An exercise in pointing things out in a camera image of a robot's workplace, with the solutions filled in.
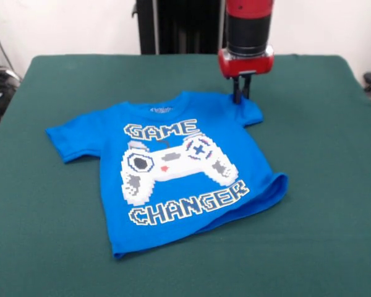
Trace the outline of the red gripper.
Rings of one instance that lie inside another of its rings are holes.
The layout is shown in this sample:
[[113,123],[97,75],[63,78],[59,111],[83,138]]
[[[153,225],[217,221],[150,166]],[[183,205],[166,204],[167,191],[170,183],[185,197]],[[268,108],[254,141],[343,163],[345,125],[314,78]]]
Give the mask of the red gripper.
[[[258,56],[240,57],[231,54],[227,48],[222,48],[218,51],[218,63],[221,73],[226,79],[232,78],[233,81],[233,96],[232,100],[235,104],[241,102],[241,97],[250,98],[250,84],[252,74],[266,74],[271,71],[274,64],[275,56],[273,47],[268,45],[265,52]],[[239,76],[244,78],[244,85],[239,88]]]

